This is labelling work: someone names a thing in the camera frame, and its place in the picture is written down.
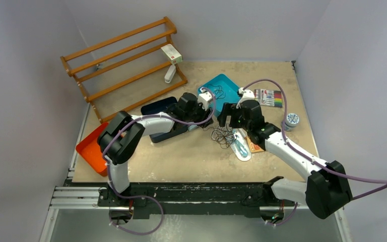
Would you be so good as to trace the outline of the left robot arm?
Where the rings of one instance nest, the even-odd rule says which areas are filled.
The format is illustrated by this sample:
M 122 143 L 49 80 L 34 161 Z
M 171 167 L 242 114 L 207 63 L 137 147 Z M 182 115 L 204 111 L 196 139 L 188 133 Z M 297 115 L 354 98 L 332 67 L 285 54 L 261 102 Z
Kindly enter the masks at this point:
M 105 161 L 108 185 L 113 190 L 110 199 L 117 206 L 124 206 L 132 198 L 127 190 L 128 161 L 144 136 L 172 138 L 189 126 L 207 127 L 212 124 L 216 99 L 209 92 L 196 96 L 183 95 L 172 103 L 156 101 L 142 107 L 142 115 L 130 115 L 120 111 L 99 135 L 97 144 Z

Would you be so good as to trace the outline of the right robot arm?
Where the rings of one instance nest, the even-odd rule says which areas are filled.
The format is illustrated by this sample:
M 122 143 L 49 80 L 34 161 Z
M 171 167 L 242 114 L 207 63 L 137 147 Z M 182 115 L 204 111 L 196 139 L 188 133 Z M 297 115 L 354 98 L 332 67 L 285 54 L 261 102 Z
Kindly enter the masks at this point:
M 227 117 L 230 127 L 245 130 L 254 144 L 280 158 L 304 180 L 273 180 L 263 191 L 267 204 L 275 205 L 281 200 L 297 202 L 307 205 L 316 217 L 326 219 L 353 200 L 343 165 L 312 155 L 285 137 L 283 130 L 265 121 L 257 101 L 224 103 L 217 117 L 220 126 L 225 125 Z

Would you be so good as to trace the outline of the white blue small device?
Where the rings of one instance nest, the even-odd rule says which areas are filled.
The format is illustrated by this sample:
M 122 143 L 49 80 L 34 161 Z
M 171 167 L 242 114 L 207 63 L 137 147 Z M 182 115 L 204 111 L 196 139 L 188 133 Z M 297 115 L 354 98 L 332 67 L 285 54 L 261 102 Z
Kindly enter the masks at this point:
M 198 128 L 197 125 L 190 125 L 190 126 L 187 127 L 187 130 L 188 130 L 189 132 L 191 132 L 191 131 L 193 131 L 193 130 L 195 130 L 195 129 L 197 129 L 197 128 Z

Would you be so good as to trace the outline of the marker pen set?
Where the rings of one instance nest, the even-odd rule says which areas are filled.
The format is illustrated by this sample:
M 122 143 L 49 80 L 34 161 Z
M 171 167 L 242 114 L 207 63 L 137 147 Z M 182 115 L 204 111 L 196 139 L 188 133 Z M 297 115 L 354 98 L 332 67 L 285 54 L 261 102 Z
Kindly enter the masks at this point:
M 283 107 L 282 93 L 277 90 L 255 89 L 255 99 L 262 106 Z

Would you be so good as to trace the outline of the toothbrush blister pack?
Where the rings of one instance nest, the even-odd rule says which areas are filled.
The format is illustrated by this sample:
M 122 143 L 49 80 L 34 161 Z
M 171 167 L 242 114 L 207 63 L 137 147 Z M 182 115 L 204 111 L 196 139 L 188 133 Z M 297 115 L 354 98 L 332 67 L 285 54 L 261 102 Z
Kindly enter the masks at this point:
M 230 142 L 230 148 L 233 150 L 235 156 L 243 162 L 249 161 L 252 157 L 252 153 L 249 150 L 243 133 L 238 129 L 232 131 L 232 140 Z

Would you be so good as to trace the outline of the orange small notebook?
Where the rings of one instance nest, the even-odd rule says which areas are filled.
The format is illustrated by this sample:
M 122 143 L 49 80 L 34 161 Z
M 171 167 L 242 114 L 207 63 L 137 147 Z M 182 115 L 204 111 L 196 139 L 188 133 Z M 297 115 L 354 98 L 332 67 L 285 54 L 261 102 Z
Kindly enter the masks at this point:
M 251 153 L 264 152 L 259 145 L 254 144 L 250 139 L 247 140 L 247 144 Z

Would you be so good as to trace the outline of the teal square tray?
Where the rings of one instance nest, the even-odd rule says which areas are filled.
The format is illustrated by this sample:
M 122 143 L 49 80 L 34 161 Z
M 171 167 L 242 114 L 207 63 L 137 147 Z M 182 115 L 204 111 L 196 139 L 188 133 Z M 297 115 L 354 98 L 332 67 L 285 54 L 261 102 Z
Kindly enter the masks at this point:
M 237 103 L 240 97 L 237 94 L 240 88 L 232 80 L 230 80 L 225 74 L 219 74 L 210 81 L 201 84 L 198 88 L 198 94 L 201 93 L 201 88 L 206 87 L 216 96 L 217 109 L 214 113 L 215 117 L 218 117 L 222 111 L 224 103 Z

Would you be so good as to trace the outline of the dark blue square tray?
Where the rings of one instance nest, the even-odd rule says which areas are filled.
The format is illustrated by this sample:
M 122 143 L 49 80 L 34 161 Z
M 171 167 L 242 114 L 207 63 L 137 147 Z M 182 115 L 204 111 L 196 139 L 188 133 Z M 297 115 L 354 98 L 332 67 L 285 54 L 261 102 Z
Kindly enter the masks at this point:
M 149 115 L 149 114 L 156 114 L 161 111 L 166 111 L 166 109 L 172 105 L 176 104 L 177 99 L 174 96 L 164 98 L 158 101 L 155 101 L 153 103 L 150 103 L 148 105 L 145 105 L 141 107 L 141 114 L 142 115 Z M 160 143 L 162 141 L 165 141 L 167 139 L 173 138 L 175 136 L 181 135 L 188 131 L 188 126 L 182 125 L 179 123 L 175 123 L 174 127 L 167 133 L 156 133 L 150 135 L 150 139 L 152 143 Z

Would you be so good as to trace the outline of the blue white tape roll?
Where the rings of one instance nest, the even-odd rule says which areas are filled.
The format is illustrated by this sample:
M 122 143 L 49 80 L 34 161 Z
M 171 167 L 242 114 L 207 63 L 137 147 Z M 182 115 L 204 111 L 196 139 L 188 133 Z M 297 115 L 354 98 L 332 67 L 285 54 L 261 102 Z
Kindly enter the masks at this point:
M 300 123 L 300 117 L 295 113 L 288 113 L 284 120 L 284 130 L 287 132 L 292 131 Z

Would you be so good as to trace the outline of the white cardboard box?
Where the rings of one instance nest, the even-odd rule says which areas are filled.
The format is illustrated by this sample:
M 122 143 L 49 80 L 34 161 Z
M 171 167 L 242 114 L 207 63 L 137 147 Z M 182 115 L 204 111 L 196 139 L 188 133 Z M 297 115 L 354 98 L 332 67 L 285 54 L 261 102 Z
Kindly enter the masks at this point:
M 176 65 L 183 61 L 182 55 L 172 44 L 164 45 L 161 47 L 161 50 L 172 65 Z

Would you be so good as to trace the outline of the wooden shelf rack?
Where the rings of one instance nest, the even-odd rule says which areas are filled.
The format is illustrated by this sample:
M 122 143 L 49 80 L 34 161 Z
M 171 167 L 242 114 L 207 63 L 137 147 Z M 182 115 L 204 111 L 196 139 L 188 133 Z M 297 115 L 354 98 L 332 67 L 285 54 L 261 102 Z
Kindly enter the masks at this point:
M 164 76 L 172 65 L 161 47 L 174 44 L 176 25 L 169 17 L 60 57 L 83 99 L 100 123 L 118 111 L 130 111 L 188 83 L 176 64 L 171 83 Z

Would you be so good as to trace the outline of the orange square tray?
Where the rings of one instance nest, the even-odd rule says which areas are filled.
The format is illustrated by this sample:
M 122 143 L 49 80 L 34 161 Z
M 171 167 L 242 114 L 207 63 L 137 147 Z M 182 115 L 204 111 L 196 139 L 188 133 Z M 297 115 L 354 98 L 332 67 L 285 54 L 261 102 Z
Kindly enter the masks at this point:
M 100 146 L 97 143 L 99 135 L 105 130 L 108 123 L 102 123 L 89 135 L 76 145 L 76 152 L 90 165 L 90 167 L 100 176 L 107 176 L 106 162 L 102 158 Z

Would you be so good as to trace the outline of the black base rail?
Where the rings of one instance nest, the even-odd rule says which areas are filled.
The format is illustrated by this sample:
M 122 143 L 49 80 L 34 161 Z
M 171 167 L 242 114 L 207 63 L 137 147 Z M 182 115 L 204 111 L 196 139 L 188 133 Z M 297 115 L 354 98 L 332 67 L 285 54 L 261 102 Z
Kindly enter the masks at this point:
M 114 218 L 128 209 L 134 219 L 161 214 L 281 219 L 294 204 L 272 195 L 268 182 L 131 183 L 120 197 L 109 186 L 99 188 L 98 195 L 98 206 L 111 209 Z

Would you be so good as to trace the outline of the aluminium frame rails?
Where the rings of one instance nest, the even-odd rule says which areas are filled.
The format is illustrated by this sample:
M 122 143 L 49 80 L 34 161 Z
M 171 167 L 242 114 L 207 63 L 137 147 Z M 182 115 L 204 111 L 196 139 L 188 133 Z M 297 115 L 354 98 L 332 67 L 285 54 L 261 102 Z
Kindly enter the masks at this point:
M 63 185 L 54 188 L 40 241 L 134 241 L 134 236 L 109 223 L 107 207 L 98 206 L 101 183 L 74 183 L 73 151 Z

